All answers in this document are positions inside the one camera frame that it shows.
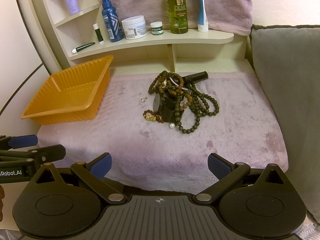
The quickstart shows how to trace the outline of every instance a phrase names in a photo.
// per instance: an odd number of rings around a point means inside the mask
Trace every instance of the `shelf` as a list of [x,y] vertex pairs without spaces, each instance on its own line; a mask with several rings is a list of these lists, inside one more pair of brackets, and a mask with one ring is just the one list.
[[[111,75],[135,75],[170,71],[166,59],[132,60],[111,63]],[[250,63],[244,60],[223,58],[178,58],[175,72],[246,72],[254,73]]]
[[152,35],[151,31],[145,37],[136,40],[127,40],[123,38],[121,41],[110,42],[104,37],[105,41],[102,45],[95,44],[84,49],[77,54],[69,57],[69,60],[87,57],[90,55],[113,51],[117,49],[127,49],[132,47],[157,45],[157,44],[177,44],[177,43],[206,43],[206,44],[224,44],[233,41],[233,33],[225,33],[221,31],[209,30],[207,33],[200,33],[197,29],[189,29],[184,34],[172,34],[170,30],[164,30],[162,35]]
[[64,23],[67,23],[67,22],[69,22],[69,21],[71,21],[71,20],[73,20],[75,18],[78,18],[81,15],[84,15],[84,14],[86,14],[88,12],[91,12],[91,11],[93,11],[95,9],[98,9],[98,8],[99,8],[98,4],[96,4],[94,6],[91,6],[91,7],[87,8],[87,9],[84,9],[83,11],[80,11],[78,13],[75,13],[75,14],[63,19],[62,21],[59,21],[58,23],[55,23],[54,26],[57,28],[57,27],[61,26]]

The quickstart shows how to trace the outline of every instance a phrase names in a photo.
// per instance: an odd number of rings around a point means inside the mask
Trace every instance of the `blue spray bottle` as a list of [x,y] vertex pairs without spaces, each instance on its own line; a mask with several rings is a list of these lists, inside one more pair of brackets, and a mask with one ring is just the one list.
[[120,41],[123,39],[120,21],[114,8],[109,0],[102,0],[102,17],[104,24],[108,30],[111,42]]

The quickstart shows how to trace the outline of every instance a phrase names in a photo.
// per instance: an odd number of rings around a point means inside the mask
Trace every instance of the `tray rim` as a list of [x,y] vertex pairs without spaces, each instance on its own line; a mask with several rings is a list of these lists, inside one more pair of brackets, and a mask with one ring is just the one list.
[[64,113],[70,113],[70,112],[77,112],[77,111],[83,111],[85,109],[87,109],[88,107],[91,106],[93,100],[94,100],[94,97],[99,89],[99,86],[102,82],[102,79],[104,78],[112,60],[113,60],[113,55],[107,55],[107,56],[104,56],[104,57],[101,57],[101,58],[97,58],[97,59],[93,59],[93,60],[89,60],[89,61],[86,61],[84,63],[81,63],[81,64],[78,64],[78,65],[75,65],[73,67],[78,67],[80,65],[83,65],[83,64],[86,64],[86,63],[89,63],[89,62],[93,62],[93,61],[97,61],[97,60],[103,60],[103,59],[106,59],[106,65],[103,67],[101,73],[100,73],[100,76],[99,78],[97,79],[97,81],[95,82],[95,85],[92,89],[92,92],[90,94],[90,96],[88,97],[87,101],[81,105],[81,106],[71,106],[71,107],[66,107],[66,108],[59,108],[59,109],[55,109],[55,110],[49,110],[49,111],[44,111],[44,112],[38,112],[38,113],[34,113],[34,114],[28,114],[28,115],[25,115],[25,112],[27,111],[27,109],[29,108],[30,104],[33,102],[34,98],[36,97],[36,95],[40,92],[40,90],[43,88],[43,86],[51,79],[53,78],[54,76],[58,75],[59,73],[63,72],[63,71],[66,71],[66,70],[69,70],[70,68],[67,68],[67,69],[64,69],[60,72],[57,72],[57,73],[54,73],[52,75],[50,75],[50,77],[47,78],[47,80],[44,82],[44,84],[40,87],[40,89],[37,91],[37,93],[34,95],[34,97],[32,98],[32,100],[29,102],[28,106],[26,107],[26,109],[24,110],[22,116],[21,116],[21,119],[27,119],[27,118],[35,118],[35,117],[42,117],[42,116],[46,116],[46,115],[53,115],[53,114],[64,114]]

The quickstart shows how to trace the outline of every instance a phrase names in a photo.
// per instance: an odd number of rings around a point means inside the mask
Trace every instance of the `gray pillow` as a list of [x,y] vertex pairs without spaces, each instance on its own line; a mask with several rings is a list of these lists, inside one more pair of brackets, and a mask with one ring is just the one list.
[[320,25],[254,25],[250,40],[287,148],[286,175],[320,222]]

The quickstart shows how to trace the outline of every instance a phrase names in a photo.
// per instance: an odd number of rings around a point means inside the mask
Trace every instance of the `human hand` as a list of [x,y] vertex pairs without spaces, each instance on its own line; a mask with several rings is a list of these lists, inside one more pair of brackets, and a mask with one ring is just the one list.
[[3,219],[3,214],[2,214],[2,208],[3,208],[2,199],[3,198],[4,198],[4,190],[3,190],[3,187],[0,185],[0,222]]

